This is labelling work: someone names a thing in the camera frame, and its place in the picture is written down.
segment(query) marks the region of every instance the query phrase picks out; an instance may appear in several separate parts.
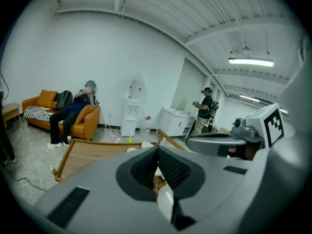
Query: orange sofa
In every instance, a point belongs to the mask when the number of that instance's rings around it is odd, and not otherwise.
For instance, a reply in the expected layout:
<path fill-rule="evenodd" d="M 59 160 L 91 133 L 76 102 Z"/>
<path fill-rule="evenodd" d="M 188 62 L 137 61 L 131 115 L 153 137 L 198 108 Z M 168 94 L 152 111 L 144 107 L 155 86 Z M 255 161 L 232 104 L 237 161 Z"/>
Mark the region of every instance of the orange sofa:
<path fill-rule="evenodd" d="M 37 104 L 38 97 L 30 98 L 27 100 L 24 100 L 22 102 L 22 108 L 23 113 L 25 113 L 25 110 L 30 106 L 35 106 Z M 56 101 L 53 103 L 52 108 L 56 106 Z M 88 113 L 84 117 L 84 122 L 78 125 L 73 125 L 71 130 L 71 136 L 72 137 L 81 137 L 86 138 L 90 140 L 98 126 L 99 123 L 99 113 L 100 113 L 100 107 L 97 106 L 96 109 L 90 113 Z M 25 118 L 25 121 L 34 124 L 36 126 L 45 128 L 50 130 L 50 123 L 47 121 L 41 121 L 37 119 L 29 119 Z M 59 124 L 58 129 L 60 133 L 63 133 L 63 125 Z"/>

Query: ceiling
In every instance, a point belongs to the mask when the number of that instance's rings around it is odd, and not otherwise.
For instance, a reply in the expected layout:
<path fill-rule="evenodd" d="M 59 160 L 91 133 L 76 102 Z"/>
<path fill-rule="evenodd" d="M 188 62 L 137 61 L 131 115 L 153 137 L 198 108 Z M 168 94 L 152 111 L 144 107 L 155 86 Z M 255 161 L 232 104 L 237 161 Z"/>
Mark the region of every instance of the ceiling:
<path fill-rule="evenodd" d="M 277 96 L 299 70 L 302 35 L 282 0 L 57 0 L 57 13 L 101 11 L 151 25 L 191 51 L 227 96 L 245 94 L 264 102 Z M 231 65 L 230 57 L 274 60 L 274 67 Z"/>

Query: concrete floor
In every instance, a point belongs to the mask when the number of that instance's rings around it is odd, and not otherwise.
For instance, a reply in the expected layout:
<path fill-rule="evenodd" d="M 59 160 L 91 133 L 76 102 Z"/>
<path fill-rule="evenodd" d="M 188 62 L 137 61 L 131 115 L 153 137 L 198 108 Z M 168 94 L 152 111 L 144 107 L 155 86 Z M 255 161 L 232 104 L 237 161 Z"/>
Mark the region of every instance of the concrete floor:
<path fill-rule="evenodd" d="M 60 148 L 48 150 L 47 143 L 50 141 L 49 132 L 35 126 L 27 126 L 26 122 L 24 122 L 24 126 L 25 129 L 23 129 L 18 122 L 14 122 L 14 126 L 7 130 L 19 161 L 15 165 L 9 161 L 9 165 L 6 169 L 11 171 L 14 179 L 18 180 L 22 177 L 26 177 L 33 185 L 49 190 L 57 184 L 50 171 L 50 166 L 52 165 L 56 169 L 59 167 L 59 163 L 67 148 L 62 146 Z M 136 132 L 134 142 L 157 142 L 158 138 L 159 135 L 156 132 L 151 132 L 148 137 L 143 137 L 139 132 Z M 96 130 L 92 139 L 98 142 L 114 142 L 117 136 L 115 134 L 115 129 L 112 129 L 111 135 L 110 129 L 99 128 Z M 188 149 L 182 138 L 176 137 L 174 140 L 183 148 Z M 162 143 L 162 145 L 173 147 L 172 144 L 167 141 Z M 25 179 L 19 182 L 14 181 L 2 166 L 0 166 L 0 170 L 4 174 L 12 192 L 20 196 L 31 206 L 34 206 L 45 193 L 45 191 L 31 186 Z M 160 211 L 168 221 L 170 221 L 171 217 L 172 203 L 170 197 L 172 197 L 172 195 L 170 187 L 166 185 L 159 191 L 157 200 Z"/>

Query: striped blanket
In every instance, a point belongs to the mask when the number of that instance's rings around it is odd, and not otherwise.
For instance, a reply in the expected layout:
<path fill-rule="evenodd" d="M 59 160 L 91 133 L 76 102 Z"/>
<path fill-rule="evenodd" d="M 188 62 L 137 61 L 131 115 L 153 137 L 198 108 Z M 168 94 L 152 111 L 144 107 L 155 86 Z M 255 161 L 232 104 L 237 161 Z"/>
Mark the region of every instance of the striped blanket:
<path fill-rule="evenodd" d="M 53 113 L 49 113 L 47 109 L 39 106 L 30 106 L 25 110 L 24 117 L 28 119 L 37 119 L 42 121 L 50 121 L 50 117 Z"/>

